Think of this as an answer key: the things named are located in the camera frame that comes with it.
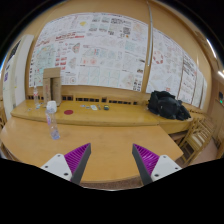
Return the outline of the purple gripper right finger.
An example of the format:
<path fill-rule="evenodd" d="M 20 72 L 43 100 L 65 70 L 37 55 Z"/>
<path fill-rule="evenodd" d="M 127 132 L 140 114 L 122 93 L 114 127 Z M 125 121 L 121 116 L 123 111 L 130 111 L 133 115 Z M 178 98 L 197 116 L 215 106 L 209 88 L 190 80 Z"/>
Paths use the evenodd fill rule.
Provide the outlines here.
<path fill-rule="evenodd" d="M 148 185 L 181 170 L 181 167 L 168 155 L 159 156 L 137 144 L 133 145 L 132 154 L 143 185 Z"/>

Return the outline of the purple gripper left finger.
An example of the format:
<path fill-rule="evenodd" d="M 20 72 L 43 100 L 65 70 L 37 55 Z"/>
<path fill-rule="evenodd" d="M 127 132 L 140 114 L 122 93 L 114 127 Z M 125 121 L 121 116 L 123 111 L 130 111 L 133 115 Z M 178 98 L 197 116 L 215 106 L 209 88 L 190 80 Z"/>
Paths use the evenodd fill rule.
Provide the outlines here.
<path fill-rule="evenodd" d="M 79 185 L 90 154 L 91 144 L 87 143 L 65 155 L 56 154 L 42 166 L 42 169 Z"/>

